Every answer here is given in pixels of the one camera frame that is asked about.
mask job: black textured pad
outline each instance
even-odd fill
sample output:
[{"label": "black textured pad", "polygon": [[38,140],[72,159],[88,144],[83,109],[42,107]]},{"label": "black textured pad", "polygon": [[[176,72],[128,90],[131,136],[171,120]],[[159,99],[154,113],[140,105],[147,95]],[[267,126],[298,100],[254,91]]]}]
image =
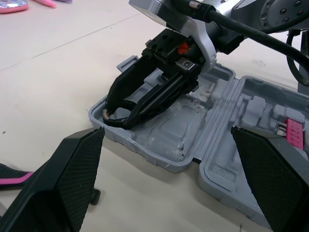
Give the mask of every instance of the black textured pad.
[{"label": "black textured pad", "polygon": [[74,231],[80,230],[90,203],[101,147],[102,137],[99,133],[81,141],[57,183],[57,192]]},{"label": "black textured pad", "polygon": [[78,232],[91,200],[104,129],[65,138],[0,220],[1,232]]},{"label": "black textured pad", "polygon": [[283,137],[238,127],[232,134],[248,184],[273,231],[304,231],[309,163]]}]

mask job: black cable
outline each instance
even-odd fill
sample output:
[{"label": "black cable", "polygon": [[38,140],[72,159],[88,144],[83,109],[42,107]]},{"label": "black cable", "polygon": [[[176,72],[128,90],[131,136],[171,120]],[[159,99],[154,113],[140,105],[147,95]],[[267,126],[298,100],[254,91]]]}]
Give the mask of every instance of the black cable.
[{"label": "black cable", "polygon": [[[288,36],[288,39],[286,40],[286,44],[292,46],[292,41],[293,41],[293,38],[296,36],[296,35],[299,35],[299,31],[297,30],[292,30],[290,31],[289,33],[289,36]],[[304,78],[304,76],[299,72],[298,68],[296,67],[295,63],[294,63],[294,60],[290,57],[286,57],[287,61],[288,61],[288,66],[289,66],[289,69],[291,70],[291,73],[293,74],[293,76],[295,77],[295,79],[301,83],[302,85],[304,86],[309,86],[309,80],[306,80]]]},{"label": "black cable", "polygon": [[266,34],[271,34],[271,33],[276,33],[276,32],[279,32],[279,31],[285,31],[285,30],[288,30],[289,28],[292,28],[295,25],[301,23],[302,21],[306,20],[307,18],[309,18],[309,11],[303,13],[297,19],[294,19],[290,22],[284,23],[284,24],[277,26],[277,27],[274,27],[274,28],[262,30],[262,32],[264,32]]},{"label": "black cable", "polygon": [[[309,58],[307,58],[304,54],[302,54],[297,49],[293,48],[290,45],[287,45],[280,40],[277,40],[269,35],[267,35],[264,32],[261,32],[259,30],[256,30],[254,28],[248,27],[242,23],[239,23],[233,19],[227,18],[224,15],[216,12],[216,11],[208,11],[207,19],[204,19],[204,21],[212,20],[213,22],[224,26],[228,29],[231,29],[233,31],[236,31],[266,47],[269,47],[273,50],[276,50],[287,57],[289,57],[291,60],[295,60],[297,63],[299,63],[308,73],[309,73]],[[295,79],[301,83],[304,86],[309,87],[309,80],[306,80],[303,76],[296,75],[297,73],[294,70]]]}]

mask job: gray plastic case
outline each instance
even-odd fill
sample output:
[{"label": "gray plastic case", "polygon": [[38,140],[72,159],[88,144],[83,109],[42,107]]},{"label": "gray plastic case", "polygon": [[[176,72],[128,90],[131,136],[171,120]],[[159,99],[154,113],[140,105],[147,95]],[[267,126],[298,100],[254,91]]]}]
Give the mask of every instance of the gray plastic case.
[{"label": "gray plastic case", "polygon": [[[124,71],[136,60],[133,56],[117,68]],[[162,82],[156,70],[128,99],[137,102]],[[256,127],[276,133],[278,123],[291,118],[309,131],[309,98],[253,77],[235,79],[235,74],[216,65],[198,77],[199,88],[180,97],[168,110],[131,130],[113,128],[102,120],[104,99],[89,110],[94,127],[104,126],[106,137],[143,155],[149,162],[177,173],[198,160],[200,187],[223,204],[246,214],[252,221],[269,227],[248,186],[232,125]],[[115,117],[127,116],[119,109]],[[309,141],[300,154],[308,160]]]}]

